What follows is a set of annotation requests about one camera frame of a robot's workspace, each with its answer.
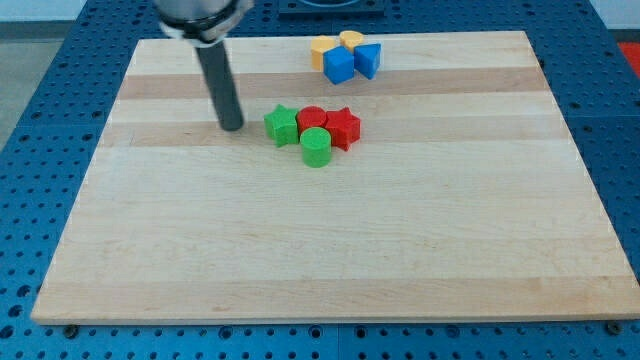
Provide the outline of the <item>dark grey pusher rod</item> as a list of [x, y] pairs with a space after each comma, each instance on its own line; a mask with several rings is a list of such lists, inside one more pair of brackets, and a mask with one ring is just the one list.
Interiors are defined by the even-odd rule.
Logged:
[[221, 129], [227, 132], [241, 129], [244, 116], [224, 42], [197, 48], [196, 53]]

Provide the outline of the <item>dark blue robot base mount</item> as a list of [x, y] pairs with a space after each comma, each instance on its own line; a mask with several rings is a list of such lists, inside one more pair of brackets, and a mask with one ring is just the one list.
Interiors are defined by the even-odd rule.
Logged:
[[383, 15], [386, 0], [279, 0], [278, 17]]

